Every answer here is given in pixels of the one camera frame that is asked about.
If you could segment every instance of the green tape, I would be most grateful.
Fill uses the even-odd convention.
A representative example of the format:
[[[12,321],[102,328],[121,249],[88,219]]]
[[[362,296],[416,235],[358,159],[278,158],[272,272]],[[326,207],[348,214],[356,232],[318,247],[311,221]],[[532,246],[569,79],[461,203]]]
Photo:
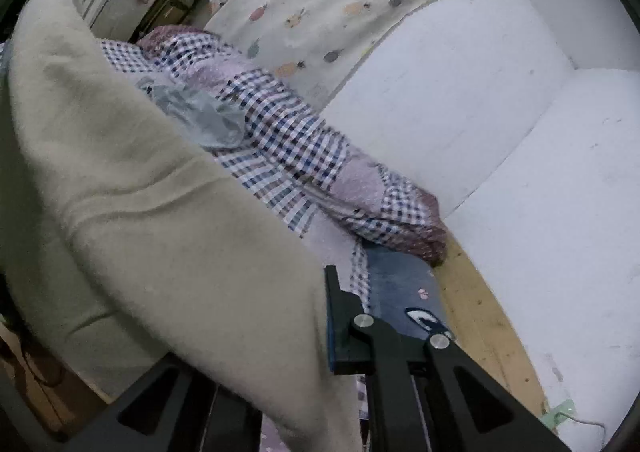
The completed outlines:
[[[574,400],[564,400],[560,405],[551,409],[544,416],[541,416],[540,421],[549,430],[553,430],[567,420],[566,416],[560,414],[561,412],[573,416],[575,414]]]

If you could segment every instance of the white cable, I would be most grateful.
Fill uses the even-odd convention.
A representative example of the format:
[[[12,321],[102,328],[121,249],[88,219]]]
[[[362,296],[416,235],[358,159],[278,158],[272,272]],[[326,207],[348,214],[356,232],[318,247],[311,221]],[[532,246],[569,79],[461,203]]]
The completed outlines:
[[[602,447],[600,450],[604,450],[604,445],[607,444],[607,427],[605,427],[604,423],[600,423],[599,421],[588,421],[586,419],[578,419],[566,412],[558,412],[556,413],[556,420],[558,420],[558,416],[564,416],[565,418],[569,418],[576,423],[581,423],[583,425],[593,425],[596,427],[600,427],[602,429]]]

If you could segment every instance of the black metal bracket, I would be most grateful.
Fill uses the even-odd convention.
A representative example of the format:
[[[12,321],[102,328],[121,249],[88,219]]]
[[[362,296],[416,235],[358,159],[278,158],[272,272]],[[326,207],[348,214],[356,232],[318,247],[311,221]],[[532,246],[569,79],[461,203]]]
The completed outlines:
[[[365,374],[372,452],[568,452],[444,334],[399,335],[325,268],[335,374]]]
[[[63,452],[256,452],[261,424],[249,403],[169,354]]]

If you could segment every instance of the wooden floor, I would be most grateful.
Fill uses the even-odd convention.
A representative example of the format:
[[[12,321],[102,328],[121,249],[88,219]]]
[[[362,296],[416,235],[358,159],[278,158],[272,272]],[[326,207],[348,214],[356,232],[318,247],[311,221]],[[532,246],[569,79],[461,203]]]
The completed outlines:
[[[486,282],[458,242],[434,270],[458,345],[536,416],[546,399],[522,342]]]
[[[73,436],[107,406],[82,380],[69,371],[54,388],[45,387],[34,378],[35,372],[47,383],[58,383],[60,364],[37,344],[24,346],[31,370],[26,366],[15,334],[0,324],[0,340],[6,342],[14,356],[0,358],[0,374],[8,374],[44,428],[52,433]]]

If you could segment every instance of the blue checkered fabric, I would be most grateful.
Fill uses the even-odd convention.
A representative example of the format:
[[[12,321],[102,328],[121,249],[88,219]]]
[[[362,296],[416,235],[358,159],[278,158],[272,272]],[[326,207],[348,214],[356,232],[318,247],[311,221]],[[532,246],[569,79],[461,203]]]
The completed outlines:
[[[364,313],[368,313],[371,306],[369,273],[367,272],[367,252],[362,244],[357,244],[351,255],[350,290],[360,297]]]
[[[300,186],[328,192],[348,155],[348,140],[313,114],[295,92],[256,69],[232,79],[219,96],[246,110],[252,145]]]
[[[121,73],[155,73],[157,69],[145,58],[142,50],[128,42],[101,40],[102,53],[116,71]]]
[[[156,42],[141,42],[144,50],[110,41],[101,45],[117,71],[156,71],[186,82],[189,76],[183,73],[192,64],[223,64],[226,55],[238,55],[208,32],[158,34]],[[246,143],[212,155],[301,237],[321,208],[369,241],[429,262],[444,252],[435,198],[385,166],[376,164],[385,188],[379,210],[364,211],[332,194],[332,184],[350,154],[349,140],[270,73],[245,71],[222,86],[218,98],[246,111]],[[356,281],[354,291],[360,286]]]

